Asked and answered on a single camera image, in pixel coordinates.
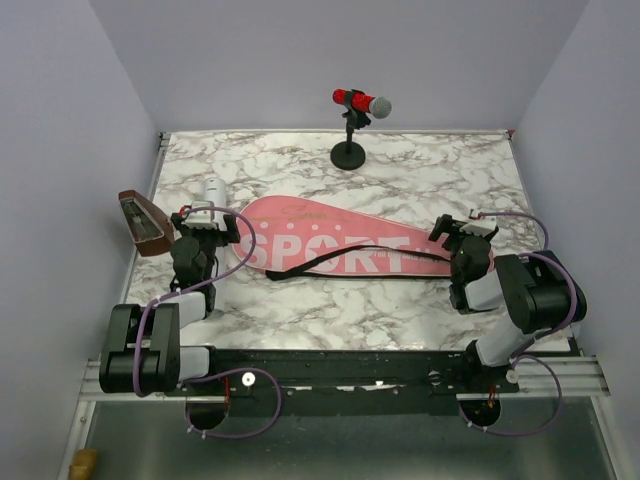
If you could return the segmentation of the pink racket bag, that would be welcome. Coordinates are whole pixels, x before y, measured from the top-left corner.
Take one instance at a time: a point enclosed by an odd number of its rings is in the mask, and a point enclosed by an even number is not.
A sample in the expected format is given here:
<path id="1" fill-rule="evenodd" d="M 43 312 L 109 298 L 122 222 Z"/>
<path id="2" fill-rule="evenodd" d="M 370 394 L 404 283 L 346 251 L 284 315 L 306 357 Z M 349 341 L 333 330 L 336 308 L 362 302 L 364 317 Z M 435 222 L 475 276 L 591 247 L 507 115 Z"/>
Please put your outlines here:
<path id="1" fill-rule="evenodd" d="M 276 279 L 328 277 L 447 278 L 450 254 L 429 231 L 292 196 L 266 196 L 243 208 L 239 259 Z"/>

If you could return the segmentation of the white shuttlecock tube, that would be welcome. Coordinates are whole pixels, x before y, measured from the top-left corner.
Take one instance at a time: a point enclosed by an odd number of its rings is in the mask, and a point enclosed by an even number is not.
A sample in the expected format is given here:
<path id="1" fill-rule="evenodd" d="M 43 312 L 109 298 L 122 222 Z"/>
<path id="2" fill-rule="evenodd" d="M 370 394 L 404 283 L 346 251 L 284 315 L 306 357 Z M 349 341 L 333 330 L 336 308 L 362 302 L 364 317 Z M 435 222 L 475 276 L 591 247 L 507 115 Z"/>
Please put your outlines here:
<path id="1" fill-rule="evenodd" d="M 214 207 L 227 207 L 227 185 L 224 180 L 211 177 L 204 180 L 203 200 Z"/>

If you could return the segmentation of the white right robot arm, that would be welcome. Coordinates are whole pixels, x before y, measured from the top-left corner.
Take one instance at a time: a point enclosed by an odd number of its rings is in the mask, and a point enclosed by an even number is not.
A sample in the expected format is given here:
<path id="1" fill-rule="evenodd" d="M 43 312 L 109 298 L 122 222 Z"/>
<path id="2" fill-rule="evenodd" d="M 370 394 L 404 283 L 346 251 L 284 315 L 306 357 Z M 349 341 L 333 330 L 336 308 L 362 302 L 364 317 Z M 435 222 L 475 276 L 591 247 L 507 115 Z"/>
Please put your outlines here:
<path id="1" fill-rule="evenodd" d="M 582 321 L 587 313 L 583 291 L 552 251 L 491 253 L 499 215 L 473 211 L 461 221 L 443 214 L 429 235 L 432 242 L 445 238 L 454 309 L 474 314 L 506 307 L 507 316 L 465 349 L 460 379 L 474 392 L 494 383 L 495 368 L 509 365 L 536 341 Z"/>

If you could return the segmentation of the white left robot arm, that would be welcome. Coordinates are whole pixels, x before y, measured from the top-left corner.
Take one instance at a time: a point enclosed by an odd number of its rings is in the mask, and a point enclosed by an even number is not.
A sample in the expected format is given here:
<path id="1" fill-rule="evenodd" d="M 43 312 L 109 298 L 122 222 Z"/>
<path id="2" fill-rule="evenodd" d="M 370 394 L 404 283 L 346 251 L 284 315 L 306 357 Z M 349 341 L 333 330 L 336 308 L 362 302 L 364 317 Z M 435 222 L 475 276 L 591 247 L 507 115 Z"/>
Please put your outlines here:
<path id="1" fill-rule="evenodd" d="M 146 397 L 169 393 L 188 382 L 201 395 L 214 393 L 222 380 L 208 347 L 181 344 L 180 330 L 216 308 L 214 282 L 221 271 L 222 249 L 240 241 L 237 217 L 211 202 L 195 202 L 154 227 L 142 210 L 132 214 L 134 239 L 141 252 L 169 254 L 173 274 L 169 291 L 147 305 L 118 304 L 111 311 L 99 368 L 107 394 Z"/>

